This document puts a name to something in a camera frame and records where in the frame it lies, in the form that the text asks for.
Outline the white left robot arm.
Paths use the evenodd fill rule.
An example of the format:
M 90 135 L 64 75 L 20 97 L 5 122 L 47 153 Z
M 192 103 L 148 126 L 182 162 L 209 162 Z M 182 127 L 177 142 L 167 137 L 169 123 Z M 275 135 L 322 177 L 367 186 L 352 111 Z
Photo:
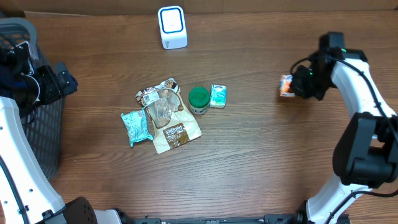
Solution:
M 1 202 L 7 223 L 121 223 L 115 209 L 95 210 L 84 197 L 65 203 L 42 172 L 21 119 L 74 93 L 76 80 L 36 66 L 29 41 L 7 40 L 1 49 Z

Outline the teal snack bar wrapper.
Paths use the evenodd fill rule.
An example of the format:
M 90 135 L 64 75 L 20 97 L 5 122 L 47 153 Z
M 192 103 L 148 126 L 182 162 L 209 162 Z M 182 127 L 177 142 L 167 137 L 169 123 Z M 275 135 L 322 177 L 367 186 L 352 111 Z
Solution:
M 128 114 L 121 113 L 121 119 L 127 129 L 129 144 L 131 147 L 136 142 L 145 140 L 153 140 L 153 136 L 149 133 L 145 109 L 132 111 Z

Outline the brown cookie bag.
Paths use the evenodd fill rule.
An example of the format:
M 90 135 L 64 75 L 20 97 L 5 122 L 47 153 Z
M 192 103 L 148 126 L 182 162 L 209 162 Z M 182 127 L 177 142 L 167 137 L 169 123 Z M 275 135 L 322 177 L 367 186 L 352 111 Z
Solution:
M 201 137 L 199 125 L 180 96 L 178 83 L 169 78 L 136 93 L 154 127 L 153 144 L 163 153 Z

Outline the green lid jar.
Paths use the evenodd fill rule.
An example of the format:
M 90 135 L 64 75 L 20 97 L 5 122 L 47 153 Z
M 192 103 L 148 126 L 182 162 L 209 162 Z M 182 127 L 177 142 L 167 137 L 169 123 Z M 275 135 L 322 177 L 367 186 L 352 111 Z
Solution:
M 189 92 L 190 110 L 197 115 L 205 114 L 210 107 L 210 94 L 206 88 L 195 87 Z

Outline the orange tissue pack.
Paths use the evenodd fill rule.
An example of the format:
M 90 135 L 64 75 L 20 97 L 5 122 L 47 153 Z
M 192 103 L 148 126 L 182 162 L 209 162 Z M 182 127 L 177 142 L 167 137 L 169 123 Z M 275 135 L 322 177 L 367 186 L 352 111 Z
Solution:
M 293 80 L 292 75 L 282 75 L 279 84 L 279 96 L 294 97 L 295 94 L 290 91 L 290 84 Z

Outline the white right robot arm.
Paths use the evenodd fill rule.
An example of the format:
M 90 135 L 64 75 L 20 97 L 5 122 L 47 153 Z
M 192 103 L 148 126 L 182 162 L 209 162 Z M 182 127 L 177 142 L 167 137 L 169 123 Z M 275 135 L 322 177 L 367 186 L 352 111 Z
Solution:
M 333 152 L 333 175 L 313 197 L 304 201 L 291 223 L 349 223 L 345 210 L 360 196 L 391 198 L 397 192 L 377 193 L 397 179 L 397 113 L 388 106 L 372 80 L 362 50 L 348 49 L 341 32 L 319 38 L 318 50 L 290 69 L 282 95 L 322 100 L 336 88 L 350 116 Z

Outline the teal tissue pack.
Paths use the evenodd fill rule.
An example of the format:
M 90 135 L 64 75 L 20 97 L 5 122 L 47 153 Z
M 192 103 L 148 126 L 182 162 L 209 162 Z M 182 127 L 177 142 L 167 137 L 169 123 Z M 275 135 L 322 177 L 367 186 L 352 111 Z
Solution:
M 224 108 L 226 106 L 227 87 L 224 85 L 212 85 L 210 106 L 212 108 Z

